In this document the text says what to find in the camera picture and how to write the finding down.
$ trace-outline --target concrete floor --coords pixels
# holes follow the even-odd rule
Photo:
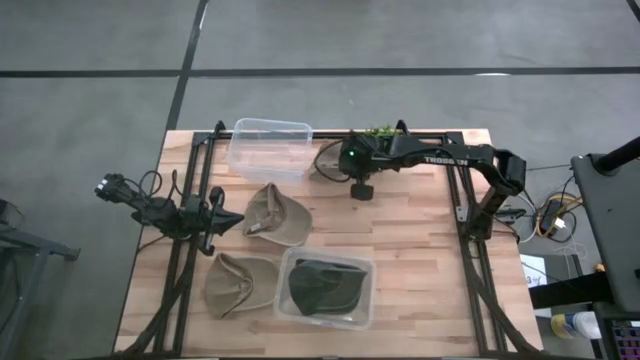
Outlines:
[[[197,5],[0,0],[0,71],[179,69]],[[198,69],[640,65],[640,23],[624,0],[212,0],[202,26]],[[111,350],[140,228],[93,187],[106,172],[155,167],[176,82],[0,78],[0,198],[26,213],[26,230],[82,247],[76,263],[48,266],[20,358]],[[497,147],[538,167],[637,136],[639,93],[633,74],[191,79],[177,128],[243,117],[489,128]],[[527,188],[538,199],[569,176],[530,172]],[[578,218],[591,272],[599,255]],[[537,239],[521,251],[556,247]],[[553,353],[589,355],[546,338]]]

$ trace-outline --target clear plastic container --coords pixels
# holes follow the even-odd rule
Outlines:
[[[312,138],[313,130],[304,123],[240,119],[227,163],[251,181],[299,184],[313,161]]]
[[[348,314],[313,314],[304,316],[291,298],[289,290],[289,273],[298,260],[319,260],[324,262],[356,266],[367,272],[355,309]],[[309,247],[289,248],[285,251],[280,265],[280,276],[276,297],[273,303],[274,312],[282,319],[306,324],[326,326],[346,330],[366,330],[373,320],[373,294],[376,284],[376,266],[371,260],[344,257],[333,254],[326,249]]]

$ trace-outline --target plastic bin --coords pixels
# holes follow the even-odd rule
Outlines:
[[[313,161],[313,130],[304,123],[240,119],[227,153],[229,167],[258,183],[299,184]]]
[[[313,314],[304,316],[291,298],[289,290],[289,273],[297,260],[320,260],[343,265],[351,265],[367,272],[362,282],[360,300],[356,308],[348,314]],[[331,253],[326,249],[309,247],[290,248],[285,251],[280,265],[280,275],[273,303],[276,316],[281,319],[306,324],[326,326],[346,330],[366,330],[373,320],[373,294],[376,283],[375,263],[370,260],[344,257]]]

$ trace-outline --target butcher block tabletop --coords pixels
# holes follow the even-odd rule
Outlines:
[[[467,144],[490,144],[486,129],[453,130]],[[172,170],[178,171],[182,189],[193,131],[168,131],[158,171],[166,196]],[[314,140],[318,149],[330,140]],[[251,197],[264,185],[250,183],[226,163],[228,140],[216,140],[209,190],[222,186],[225,209],[244,213]],[[204,151],[194,176],[197,192]],[[472,170],[478,199],[488,189],[482,175]],[[477,346],[469,309],[460,245],[446,176],[446,167],[419,165],[399,173],[372,176],[371,201],[351,199],[351,182],[312,181],[299,186],[279,185],[313,215],[313,231],[304,246],[325,248],[342,255],[371,259],[377,267],[373,322],[366,331],[339,330],[277,318],[271,306],[232,312],[223,320],[212,318],[203,289],[214,257],[198,253],[183,342],[183,356],[207,357],[430,357],[476,355]],[[178,194],[174,201],[179,203]],[[146,227],[140,245],[161,236]],[[238,225],[215,236],[216,253],[259,256],[278,261],[285,247],[259,238],[245,238]],[[513,236],[494,233],[487,241],[498,302],[516,328],[541,349],[518,247]],[[141,251],[135,261],[115,350],[122,350],[144,330],[160,306],[171,252],[163,239]],[[167,331],[171,346],[178,306]],[[495,349],[490,317],[483,311],[489,348]]]

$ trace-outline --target small green plant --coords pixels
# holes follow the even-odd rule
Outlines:
[[[401,133],[402,132],[400,130],[394,129],[391,125],[387,125],[382,128],[371,128],[371,129],[365,130],[365,134],[376,136],[376,137],[395,136],[395,135],[400,135]]]

